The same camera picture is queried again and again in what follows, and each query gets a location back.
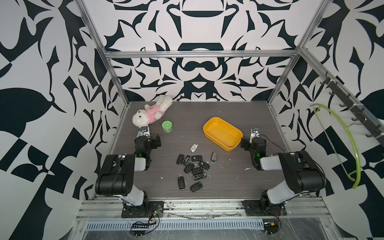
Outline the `yellow plastic storage box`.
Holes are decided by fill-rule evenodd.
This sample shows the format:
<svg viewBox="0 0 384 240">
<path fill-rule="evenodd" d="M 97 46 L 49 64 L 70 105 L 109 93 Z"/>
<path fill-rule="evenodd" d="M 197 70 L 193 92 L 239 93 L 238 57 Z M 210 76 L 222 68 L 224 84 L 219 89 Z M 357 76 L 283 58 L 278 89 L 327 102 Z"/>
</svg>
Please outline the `yellow plastic storage box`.
<svg viewBox="0 0 384 240">
<path fill-rule="evenodd" d="M 243 133 L 219 117 L 213 117 L 203 126 L 205 136 L 227 152 L 233 151 L 241 142 Z"/>
</svg>

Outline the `silver black BMW key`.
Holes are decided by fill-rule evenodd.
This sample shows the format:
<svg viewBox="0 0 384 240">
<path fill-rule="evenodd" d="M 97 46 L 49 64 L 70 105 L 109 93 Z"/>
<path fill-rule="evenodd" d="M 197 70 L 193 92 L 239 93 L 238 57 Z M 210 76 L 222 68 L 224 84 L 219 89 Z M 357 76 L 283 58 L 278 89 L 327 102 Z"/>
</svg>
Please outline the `silver black BMW key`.
<svg viewBox="0 0 384 240">
<path fill-rule="evenodd" d="M 218 158 L 219 158 L 218 154 L 215 151 L 213 151 L 211 155 L 211 162 L 216 163 L 218 161 Z"/>
</svg>

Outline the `white silver car key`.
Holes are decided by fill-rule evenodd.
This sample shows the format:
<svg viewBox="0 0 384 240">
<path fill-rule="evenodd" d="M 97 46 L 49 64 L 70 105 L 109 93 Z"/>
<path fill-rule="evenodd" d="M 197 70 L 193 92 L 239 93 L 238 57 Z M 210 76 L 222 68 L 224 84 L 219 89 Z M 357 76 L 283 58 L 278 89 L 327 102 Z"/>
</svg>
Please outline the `white silver car key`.
<svg viewBox="0 0 384 240">
<path fill-rule="evenodd" d="M 197 145 L 197 144 L 192 145 L 192 147 L 191 147 L 191 152 L 194 153 L 194 152 L 196 151 L 197 148 L 198 148 L 198 145 Z"/>
</svg>

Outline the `black car key top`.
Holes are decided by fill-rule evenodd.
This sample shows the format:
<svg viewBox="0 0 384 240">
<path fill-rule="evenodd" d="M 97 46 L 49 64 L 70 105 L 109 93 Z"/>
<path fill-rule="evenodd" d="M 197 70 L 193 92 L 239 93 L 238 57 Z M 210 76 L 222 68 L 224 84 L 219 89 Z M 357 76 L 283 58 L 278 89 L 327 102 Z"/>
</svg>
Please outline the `black car key top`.
<svg viewBox="0 0 384 240">
<path fill-rule="evenodd" d="M 199 162 L 203 160 L 203 157 L 201 155 L 195 155 L 195 156 L 191 156 L 191 160 L 192 162 Z"/>
</svg>

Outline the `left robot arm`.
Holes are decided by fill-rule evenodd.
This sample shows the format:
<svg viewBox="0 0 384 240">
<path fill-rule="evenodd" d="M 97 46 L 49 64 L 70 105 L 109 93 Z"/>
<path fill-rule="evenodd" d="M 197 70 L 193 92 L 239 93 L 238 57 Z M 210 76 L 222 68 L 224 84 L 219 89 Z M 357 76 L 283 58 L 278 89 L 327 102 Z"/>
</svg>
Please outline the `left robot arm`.
<svg viewBox="0 0 384 240">
<path fill-rule="evenodd" d="M 134 143 L 133 154 L 106 156 L 95 191 L 97 195 L 117 198 L 128 207 L 148 209 L 148 195 L 134 185 L 134 173 L 149 169 L 151 152 L 161 146 L 161 139 L 159 135 L 153 138 L 149 127 L 144 126 Z"/>
</svg>

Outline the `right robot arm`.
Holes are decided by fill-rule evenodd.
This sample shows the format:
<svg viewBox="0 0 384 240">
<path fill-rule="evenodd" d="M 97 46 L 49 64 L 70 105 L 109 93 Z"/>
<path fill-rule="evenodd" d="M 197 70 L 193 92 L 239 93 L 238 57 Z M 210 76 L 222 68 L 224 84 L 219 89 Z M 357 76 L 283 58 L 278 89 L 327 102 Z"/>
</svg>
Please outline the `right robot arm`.
<svg viewBox="0 0 384 240">
<path fill-rule="evenodd" d="M 250 138 L 242 138 L 241 148 L 250 152 L 251 162 L 258 171 L 282 171 L 284 180 L 263 191 L 260 209 L 281 206 L 303 193 L 314 193 L 326 186 L 326 176 L 321 167 L 306 151 L 282 152 L 266 155 L 267 141 L 253 128 Z"/>
</svg>

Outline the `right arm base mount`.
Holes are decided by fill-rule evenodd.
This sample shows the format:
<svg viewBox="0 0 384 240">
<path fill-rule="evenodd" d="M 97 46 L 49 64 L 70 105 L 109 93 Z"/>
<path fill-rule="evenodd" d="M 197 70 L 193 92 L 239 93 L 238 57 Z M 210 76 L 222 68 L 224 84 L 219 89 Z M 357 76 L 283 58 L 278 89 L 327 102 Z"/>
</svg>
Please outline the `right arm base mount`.
<svg viewBox="0 0 384 240">
<path fill-rule="evenodd" d="M 287 211 L 284 204 L 273 205 L 265 199 L 261 200 L 244 200 L 242 205 L 246 215 L 255 216 L 286 216 Z"/>
</svg>

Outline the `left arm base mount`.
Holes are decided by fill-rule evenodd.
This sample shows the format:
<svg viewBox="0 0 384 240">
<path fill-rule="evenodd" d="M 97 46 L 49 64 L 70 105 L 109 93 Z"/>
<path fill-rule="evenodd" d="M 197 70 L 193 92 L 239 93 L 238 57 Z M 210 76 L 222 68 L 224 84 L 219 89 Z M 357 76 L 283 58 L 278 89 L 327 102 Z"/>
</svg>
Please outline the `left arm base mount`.
<svg viewBox="0 0 384 240">
<path fill-rule="evenodd" d="M 164 213 L 163 201 L 149 201 L 144 202 L 141 206 L 131 206 L 123 203 L 123 211 L 121 217 L 128 218 L 149 218 L 149 217 L 162 217 Z"/>
</svg>

